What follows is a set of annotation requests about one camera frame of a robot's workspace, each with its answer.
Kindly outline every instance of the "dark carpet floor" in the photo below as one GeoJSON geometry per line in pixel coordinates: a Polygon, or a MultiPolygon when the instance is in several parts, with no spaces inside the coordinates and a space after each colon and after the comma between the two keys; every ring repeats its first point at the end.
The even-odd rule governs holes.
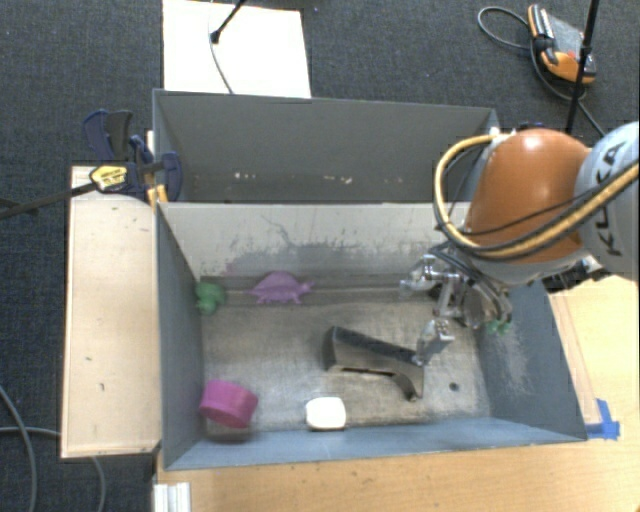
{"type": "MultiPolygon", "coordinates": [[[[486,106],[503,127],[541,121],[562,128],[566,104],[541,87],[526,52],[490,41],[476,25],[482,0],[274,0],[303,9],[317,97],[486,106]]],[[[502,0],[521,15],[527,3],[502,0]]],[[[583,27],[586,0],[544,4],[583,27]]],[[[92,157],[81,135],[98,108],[135,113],[151,126],[151,89],[162,85],[161,0],[4,0],[0,3],[0,197],[28,201],[66,187],[73,161],[92,157]]],[[[492,17],[521,43],[516,22],[492,17]]],[[[640,4],[601,2],[594,53],[599,77],[584,103],[605,130],[638,118],[640,4]]],[[[578,115],[574,134],[597,140],[578,115]]],[[[59,428],[65,297],[66,207],[0,221],[0,385],[25,423],[59,428]]],[[[12,425],[0,406],[0,427],[12,425]]],[[[90,464],[60,463],[36,439],[39,511],[92,510],[90,464]]],[[[150,507],[150,456],[104,460],[106,510],[150,507]]],[[[0,510],[27,509],[29,469],[16,436],[0,438],[0,510]]]]}

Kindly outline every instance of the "white sponge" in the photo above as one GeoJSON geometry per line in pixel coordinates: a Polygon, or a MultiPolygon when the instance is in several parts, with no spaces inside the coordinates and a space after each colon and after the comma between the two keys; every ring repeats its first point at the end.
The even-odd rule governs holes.
{"type": "Polygon", "coordinates": [[[307,425],[312,430],[342,430],[347,422],[344,402],[337,396],[314,398],[305,409],[307,425]]]}

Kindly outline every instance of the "pink cup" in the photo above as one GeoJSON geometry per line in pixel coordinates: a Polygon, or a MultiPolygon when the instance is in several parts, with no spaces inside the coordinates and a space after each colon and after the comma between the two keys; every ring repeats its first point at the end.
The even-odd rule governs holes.
{"type": "Polygon", "coordinates": [[[248,389],[225,380],[210,380],[198,410],[210,420],[231,428],[246,428],[251,422],[258,397],[248,389]]]}

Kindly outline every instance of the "purple toy dinosaur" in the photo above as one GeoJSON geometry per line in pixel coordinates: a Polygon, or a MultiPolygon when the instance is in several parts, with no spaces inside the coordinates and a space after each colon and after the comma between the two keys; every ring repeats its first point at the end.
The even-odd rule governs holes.
{"type": "Polygon", "coordinates": [[[271,272],[255,288],[248,290],[246,293],[258,297],[258,304],[269,302],[282,302],[284,304],[289,301],[302,304],[300,297],[305,293],[309,293],[313,284],[312,281],[299,283],[289,272],[279,270],[271,272]]]}

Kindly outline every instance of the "wooden panel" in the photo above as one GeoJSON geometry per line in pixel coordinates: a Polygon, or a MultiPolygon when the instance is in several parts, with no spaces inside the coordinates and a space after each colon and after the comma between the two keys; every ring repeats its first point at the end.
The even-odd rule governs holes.
{"type": "MultiPolygon", "coordinates": [[[[74,170],[74,185],[86,172],[74,170]]],[[[71,201],[62,457],[150,451],[160,440],[153,238],[141,201],[71,201]]]]}

